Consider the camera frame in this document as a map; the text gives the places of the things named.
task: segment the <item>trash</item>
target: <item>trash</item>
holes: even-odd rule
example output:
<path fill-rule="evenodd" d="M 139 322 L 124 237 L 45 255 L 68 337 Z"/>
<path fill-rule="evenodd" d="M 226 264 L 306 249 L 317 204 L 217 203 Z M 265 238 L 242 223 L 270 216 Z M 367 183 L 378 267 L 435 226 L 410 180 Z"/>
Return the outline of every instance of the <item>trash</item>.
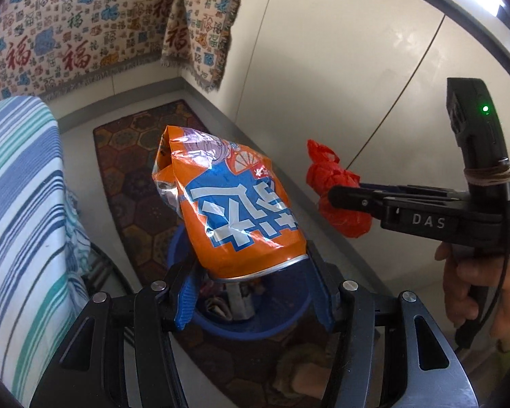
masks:
<path fill-rule="evenodd" d="M 234 320 L 248 320 L 255 316 L 251 289 L 246 282 L 227 282 L 225 288 Z"/>
<path fill-rule="evenodd" d="M 221 297 L 209 297 L 204 301 L 205 309 L 211 315 L 227 322 L 232 321 L 232 313 L 227 302 Z"/>
<path fill-rule="evenodd" d="M 213 280 L 245 281 L 308 257 L 272 162 L 249 147 L 169 125 L 153 179 Z"/>
<path fill-rule="evenodd" d="M 214 282 L 208 275 L 202 281 L 199 296 L 202 298 L 209 298 L 210 296 L 219 296 L 224 293 L 224 284 L 221 282 Z"/>
<path fill-rule="evenodd" d="M 358 238 L 370 230 L 372 216 L 361 211 L 337 209 L 330 205 L 327 193 L 335 185 L 359 187 L 360 177 L 340 166 L 340 158 L 327 146 L 308 140 L 308 155 L 313 164 L 306 183 L 320 196 L 319 213 L 348 238 Z"/>

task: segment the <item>orange soda can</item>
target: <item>orange soda can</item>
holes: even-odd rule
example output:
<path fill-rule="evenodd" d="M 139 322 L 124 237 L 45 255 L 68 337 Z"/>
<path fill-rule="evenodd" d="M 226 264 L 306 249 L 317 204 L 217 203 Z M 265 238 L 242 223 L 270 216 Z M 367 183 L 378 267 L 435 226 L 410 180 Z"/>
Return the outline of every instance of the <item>orange soda can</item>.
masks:
<path fill-rule="evenodd" d="M 169 125 L 153 180 L 212 279 L 246 281 L 308 258 L 272 161 L 249 147 Z"/>

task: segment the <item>white cabinet door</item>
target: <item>white cabinet door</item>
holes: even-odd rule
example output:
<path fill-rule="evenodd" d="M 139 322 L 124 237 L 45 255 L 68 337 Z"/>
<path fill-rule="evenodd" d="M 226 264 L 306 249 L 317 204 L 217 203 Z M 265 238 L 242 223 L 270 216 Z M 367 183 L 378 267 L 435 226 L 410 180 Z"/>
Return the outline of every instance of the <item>white cabinet door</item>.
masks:
<path fill-rule="evenodd" d="M 446 18 L 414 78 L 351 166 L 361 182 L 466 189 L 461 151 L 446 110 L 448 77 L 484 80 L 510 156 L 510 76 L 476 39 Z M 395 290 L 442 279 L 442 266 L 433 261 L 436 241 L 376 228 L 351 242 Z"/>
<path fill-rule="evenodd" d="M 214 106 L 232 121 L 236 119 L 243 84 L 246 81 L 262 16 L 268 0 L 240 0 L 236 21 L 231 28 L 231 47 L 227 55 L 227 65 L 219 89 L 205 92 L 196 83 L 191 72 L 181 70 L 180 76 L 204 95 Z"/>
<path fill-rule="evenodd" d="M 327 144 L 347 165 L 403 90 L 442 17 L 423 0 L 270 0 L 238 126 L 315 198 L 305 185 L 306 141 Z"/>

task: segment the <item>blue striped cloth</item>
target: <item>blue striped cloth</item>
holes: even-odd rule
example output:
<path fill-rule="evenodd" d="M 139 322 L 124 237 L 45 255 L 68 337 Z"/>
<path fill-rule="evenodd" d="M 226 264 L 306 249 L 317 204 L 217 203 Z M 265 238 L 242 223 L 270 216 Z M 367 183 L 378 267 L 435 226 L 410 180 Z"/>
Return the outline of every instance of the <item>blue striped cloth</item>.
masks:
<path fill-rule="evenodd" d="M 24 406 L 88 300 L 89 251 L 49 108 L 1 101 L 0 379 Z"/>

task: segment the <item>red plastic bag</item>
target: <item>red plastic bag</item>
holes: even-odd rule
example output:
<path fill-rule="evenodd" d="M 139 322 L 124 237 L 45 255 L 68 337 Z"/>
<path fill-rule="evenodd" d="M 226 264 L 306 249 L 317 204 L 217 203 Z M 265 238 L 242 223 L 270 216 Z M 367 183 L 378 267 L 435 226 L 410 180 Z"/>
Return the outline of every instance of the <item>red plastic bag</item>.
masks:
<path fill-rule="evenodd" d="M 313 164 L 306 183 L 320 196 L 319 213 L 348 238 L 358 238 L 370 230 L 372 216 L 361 211 L 342 210 L 330 205 L 327 193 L 335 185 L 359 187 L 360 177 L 340 166 L 340 158 L 327 146 L 308 140 L 308 155 Z"/>

